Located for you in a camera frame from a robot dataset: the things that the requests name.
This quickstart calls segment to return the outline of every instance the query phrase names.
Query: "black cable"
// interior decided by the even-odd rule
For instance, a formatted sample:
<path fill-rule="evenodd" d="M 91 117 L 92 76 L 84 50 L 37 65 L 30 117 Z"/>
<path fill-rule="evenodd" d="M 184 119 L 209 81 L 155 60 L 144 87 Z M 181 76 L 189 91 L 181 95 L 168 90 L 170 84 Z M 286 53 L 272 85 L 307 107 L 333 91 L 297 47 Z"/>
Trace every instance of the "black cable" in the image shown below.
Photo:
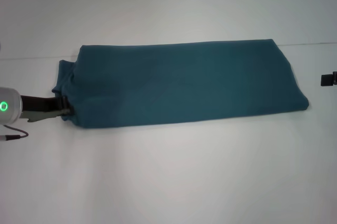
<path fill-rule="evenodd" d="M 26 137 L 29 136 L 29 134 L 26 131 L 23 131 L 21 129 L 13 128 L 13 127 L 11 127 L 9 125 L 4 125 L 4 127 L 25 134 L 24 136 L 21 136 L 21 135 L 5 135 L 6 136 L 6 141 L 22 139 L 22 138 L 26 138 Z"/>

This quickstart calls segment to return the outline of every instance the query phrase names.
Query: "green led light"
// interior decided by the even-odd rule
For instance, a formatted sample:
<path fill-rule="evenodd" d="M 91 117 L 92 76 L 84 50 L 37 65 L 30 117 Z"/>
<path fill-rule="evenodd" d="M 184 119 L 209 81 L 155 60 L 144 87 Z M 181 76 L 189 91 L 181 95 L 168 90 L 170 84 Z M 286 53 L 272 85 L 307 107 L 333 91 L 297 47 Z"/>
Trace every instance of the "green led light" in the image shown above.
<path fill-rule="evenodd" d="M 5 101 L 1 102 L 0 103 L 0 110 L 2 112 L 5 112 L 5 111 L 7 111 L 7 109 L 8 109 L 8 104 Z"/>

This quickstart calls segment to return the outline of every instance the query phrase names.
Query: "white backdrop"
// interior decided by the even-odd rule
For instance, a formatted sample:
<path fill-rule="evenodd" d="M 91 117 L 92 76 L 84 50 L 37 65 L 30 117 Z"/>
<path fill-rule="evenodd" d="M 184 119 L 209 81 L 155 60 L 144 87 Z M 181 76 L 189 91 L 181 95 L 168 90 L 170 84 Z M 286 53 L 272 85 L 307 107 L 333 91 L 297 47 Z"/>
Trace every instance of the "white backdrop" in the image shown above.
<path fill-rule="evenodd" d="M 337 0 L 0 0 L 0 86 L 52 96 L 82 44 L 337 42 Z M 61 119 L 0 142 L 0 220 L 336 223 L 337 44 L 280 47 L 305 112 L 83 130 Z M 1 128 L 1 134 L 9 133 Z"/>

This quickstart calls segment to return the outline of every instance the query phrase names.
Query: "teal cloth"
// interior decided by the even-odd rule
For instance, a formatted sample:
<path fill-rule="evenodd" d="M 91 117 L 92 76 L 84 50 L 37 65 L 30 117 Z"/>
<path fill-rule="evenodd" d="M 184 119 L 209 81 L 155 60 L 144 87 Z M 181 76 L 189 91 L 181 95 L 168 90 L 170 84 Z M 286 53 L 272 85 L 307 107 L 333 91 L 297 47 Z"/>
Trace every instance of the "teal cloth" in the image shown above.
<path fill-rule="evenodd" d="M 84 128 L 215 120 L 306 110 L 273 40 L 82 46 L 60 61 L 56 95 Z"/>

